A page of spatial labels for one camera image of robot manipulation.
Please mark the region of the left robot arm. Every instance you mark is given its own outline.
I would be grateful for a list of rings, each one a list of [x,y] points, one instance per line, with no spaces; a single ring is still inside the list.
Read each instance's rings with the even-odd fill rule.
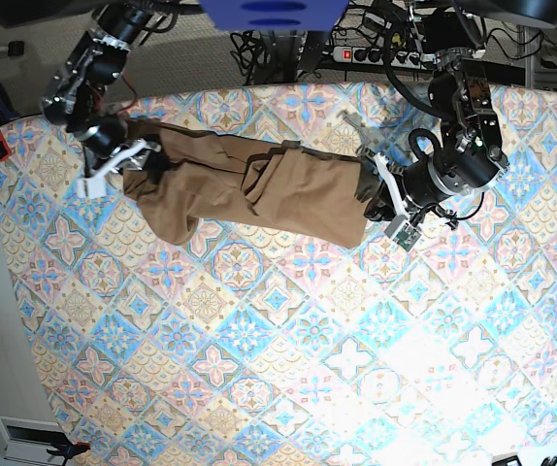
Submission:
[[[373,159],[382,181],[365,217],[395,221],[409,231],[428,214],[457,228],[468,217],[445,209],[443,201],[472,191],[484,193],[508,169],[490,86],[477,60],[486,45],[484,19],[474,19],[455,1],[436,1],[428,10],[417,14],[412,1],[404,7],[375,1],[368,9],[382,22],[386,77],[414,108],[441,124],[439,136],[424,128],[411,130],[409,145],[416,158],[411,165],[395,168],[378,156]],[[392,63],[402,52],[418,53],[432,70],[426,101],[394,72]]]

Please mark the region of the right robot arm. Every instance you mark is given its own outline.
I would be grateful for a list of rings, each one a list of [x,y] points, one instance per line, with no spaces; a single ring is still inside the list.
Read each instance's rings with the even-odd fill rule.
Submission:
[[[131,50],[155,32],[164,14],[150,3],[125,1],[99,7],[92,24],[55,72],[41,99],[46,120],[62,126],[82,147],[83,180],[103,178],[122,165],[138,169],[150,143],[121,157],[136,144],[125,112],[105,102],[108,87],[121,80]]]

